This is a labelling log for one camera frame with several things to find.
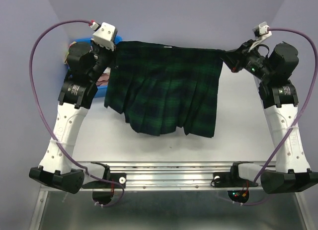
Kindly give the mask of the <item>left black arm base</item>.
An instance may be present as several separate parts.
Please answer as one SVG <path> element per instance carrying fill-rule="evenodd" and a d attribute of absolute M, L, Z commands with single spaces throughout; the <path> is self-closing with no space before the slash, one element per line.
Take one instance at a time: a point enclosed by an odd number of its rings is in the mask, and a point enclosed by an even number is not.
<path fill-rule="evenodd" d="M 110 174 L 109 182 L 103 182 L 96 179 L 91 180 L 90 182 L 85 183 L 82 186 L 82 189 L 121 189 L 119 184 L 126 188 L 127 174 L 124 172 L 113 172 Z"/>

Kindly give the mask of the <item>green plaid skirt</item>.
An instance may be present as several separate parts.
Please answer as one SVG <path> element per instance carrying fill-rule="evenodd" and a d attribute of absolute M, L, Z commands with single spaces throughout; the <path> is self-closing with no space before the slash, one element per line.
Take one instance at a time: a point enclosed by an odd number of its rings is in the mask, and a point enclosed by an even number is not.
<path fill-rule="evenodd" d="M 160 136 L 182 128 L 212 138 L 223 50 L 122 41 L 111 66 L 104 106 L 137 133 Z"/>

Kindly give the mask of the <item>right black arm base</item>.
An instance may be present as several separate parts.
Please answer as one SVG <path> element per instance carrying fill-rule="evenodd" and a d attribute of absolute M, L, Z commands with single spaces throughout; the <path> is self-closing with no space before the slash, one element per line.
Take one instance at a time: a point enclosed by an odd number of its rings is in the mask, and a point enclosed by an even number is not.
<path fill-rule="evenodd" d="M 242 179 L 230 172 L 214 172 L 213 179 L 210 183 L 212 187 L 216 188 L 234 188 L 234 187 L 258 187 L 259 184 L 253 183 L 249 180 Z"/>

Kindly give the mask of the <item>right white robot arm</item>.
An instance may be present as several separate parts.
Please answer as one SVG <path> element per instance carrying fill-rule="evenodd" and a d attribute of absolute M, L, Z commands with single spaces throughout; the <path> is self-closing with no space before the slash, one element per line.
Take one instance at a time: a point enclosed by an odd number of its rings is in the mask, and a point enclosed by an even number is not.
<path fill-rule="evenodd" d="M 274 170 L 251 162 L 235 162 L 229 181 L 241 185 L 246 180 L 261 185 L 267 194 L 302 192 L 318 183 L 318 174 L 311 170 L 305 157 L 298 124 L 298 95 L 289 80 L 299 63 L 298 50 L 282 42 L 270 55 L 262 56 L 253 40 L 226 51 L 222 60 L 233 73 L 247 70 L 260 80 L 258 93 L 272 142 L 277 150 Z"/>

